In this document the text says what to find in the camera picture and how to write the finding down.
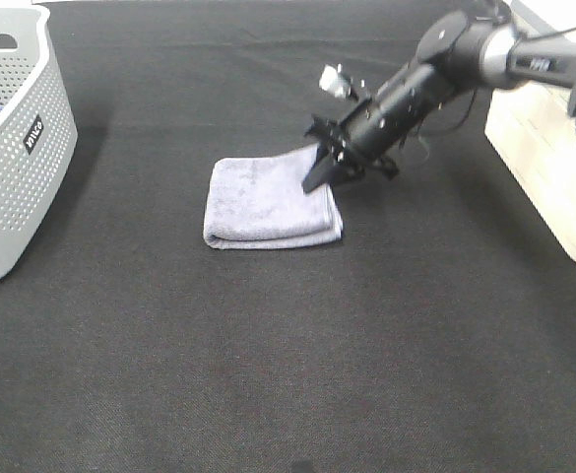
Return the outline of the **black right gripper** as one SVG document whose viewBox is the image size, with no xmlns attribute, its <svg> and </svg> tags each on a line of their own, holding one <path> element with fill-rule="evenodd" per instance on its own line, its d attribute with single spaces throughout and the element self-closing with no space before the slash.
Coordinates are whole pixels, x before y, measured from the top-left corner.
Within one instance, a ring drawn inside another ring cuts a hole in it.
<svg viewBox="0 0 576 473">
<path fill-rule="evenodd" d="M 312 115 L 305 136 L 318 140 L 315 161 L 301 183 L 305 194 L 321 185 L 332 188 L 364 178 L 367 169 L 381 172 L 388 179 L 399 174 L 394 160 L 386 156 L 394 140 L 386 130 L 385 116 L 372 100 L 360 102 L 340 121 Z"/>
</svg>

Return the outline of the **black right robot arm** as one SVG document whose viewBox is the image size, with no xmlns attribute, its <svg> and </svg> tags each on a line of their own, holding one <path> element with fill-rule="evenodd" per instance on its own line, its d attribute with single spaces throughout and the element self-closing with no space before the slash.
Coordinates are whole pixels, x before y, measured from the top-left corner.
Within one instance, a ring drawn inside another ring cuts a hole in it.
<svg viewBox="0 0 576 473">
<path fill-rule="evenodd" d="M 318 148 L 302 189 L 310 193 L 360 179 L 367 169 L 393 178 L 399 169 L 387 151 L 418 132 L 441 105 L 468 91 L 514 90 L 527 82 L 569 90 L 567 114 L 576 121 L 576 42 L 563 32 L 526 34 L 503 2 L 490 17 L 455 11 L 439 19 L 376 93 L 358 85 L 342 65 L 326 66 L 320 88 L 356 106 L 340 120 L 314 116 L 306 133 Z"/>
</svg>

